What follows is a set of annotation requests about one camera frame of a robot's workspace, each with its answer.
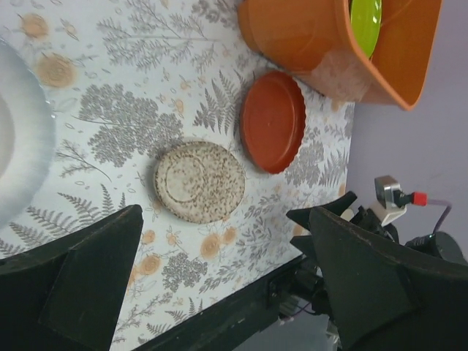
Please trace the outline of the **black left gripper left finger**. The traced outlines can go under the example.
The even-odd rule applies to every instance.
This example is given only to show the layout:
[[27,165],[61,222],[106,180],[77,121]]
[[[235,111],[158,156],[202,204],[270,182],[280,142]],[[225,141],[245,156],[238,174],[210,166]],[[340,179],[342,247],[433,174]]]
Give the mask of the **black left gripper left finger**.
[[1,260],[1,349],[109,350],[142,227],[129,205]]

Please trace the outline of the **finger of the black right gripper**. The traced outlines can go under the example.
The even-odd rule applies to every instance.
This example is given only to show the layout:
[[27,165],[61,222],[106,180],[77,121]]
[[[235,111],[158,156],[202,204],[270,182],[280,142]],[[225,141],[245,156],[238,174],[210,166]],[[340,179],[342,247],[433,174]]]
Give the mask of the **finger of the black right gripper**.
[[304,255],[306,255],[312,263],[318,263],[317,255],[314,249],[314,243],[311,235],[294,236],[290,243]]
[[340,217],[357,199],[356,193],[348,191],[338,199],[326,204],[291,209],[286,213],[286,217],[310,232],[311,225],[317,222],[317,219],[312,219],[312,217],[317,214],[319,216],[325,214],[326,216]]

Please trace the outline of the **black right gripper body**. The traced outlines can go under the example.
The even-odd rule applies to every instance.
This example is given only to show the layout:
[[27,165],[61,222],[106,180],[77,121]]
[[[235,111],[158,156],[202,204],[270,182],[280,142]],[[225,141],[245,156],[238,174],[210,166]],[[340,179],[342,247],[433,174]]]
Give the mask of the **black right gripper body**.
[[[348,208],[343,213],[343,219],[370,233],[399,244],[399,234],[396,227],[392,224],[382,226],[372,210],[365,209],[361,206],[358,208],[358,212],[354,214],[352,210]],[[456,240],[445,232],[436,232],[413,238],[406,242],[404,246],[451,263],[467,263],[467,259],[463,255]]]

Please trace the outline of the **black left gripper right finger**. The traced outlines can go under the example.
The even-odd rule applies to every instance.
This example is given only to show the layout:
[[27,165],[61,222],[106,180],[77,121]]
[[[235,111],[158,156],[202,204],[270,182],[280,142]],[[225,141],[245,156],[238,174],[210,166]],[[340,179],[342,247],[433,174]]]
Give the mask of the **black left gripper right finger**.
[[311,225],[344,350],[466,350],[467,267],[344,221]]

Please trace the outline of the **red lacquer round plate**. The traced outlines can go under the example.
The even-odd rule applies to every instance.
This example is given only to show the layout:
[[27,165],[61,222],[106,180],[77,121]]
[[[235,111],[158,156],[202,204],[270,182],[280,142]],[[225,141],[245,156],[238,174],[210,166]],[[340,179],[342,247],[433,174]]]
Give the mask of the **red lacquer round plate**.
[[241,142],[252,163],[279,174],[292,163],[306,128],[306,105],[290,75],[272,70],[256,79],[244,97]]

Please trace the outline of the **speckled oval ceramic plate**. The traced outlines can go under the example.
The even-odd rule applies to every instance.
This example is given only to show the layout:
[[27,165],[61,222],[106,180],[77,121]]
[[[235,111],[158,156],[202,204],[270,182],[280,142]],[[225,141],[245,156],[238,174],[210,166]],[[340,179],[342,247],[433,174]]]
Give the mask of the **speckled oval ceramic plate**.
[[229,216],[241,203],[245,187],[245,172],[235,156],[208,141],[174,147],[154,171],[154,189],[164,207],[194,224]]

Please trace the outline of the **white deep bowl plate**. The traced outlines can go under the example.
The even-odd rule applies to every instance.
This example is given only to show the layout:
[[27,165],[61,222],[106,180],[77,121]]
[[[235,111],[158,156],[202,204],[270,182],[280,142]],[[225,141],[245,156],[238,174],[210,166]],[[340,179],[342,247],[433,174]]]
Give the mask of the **white deep bowl plate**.
[[33,200],[56,149],[56,120],[36,75],[1,41],[1,227]]

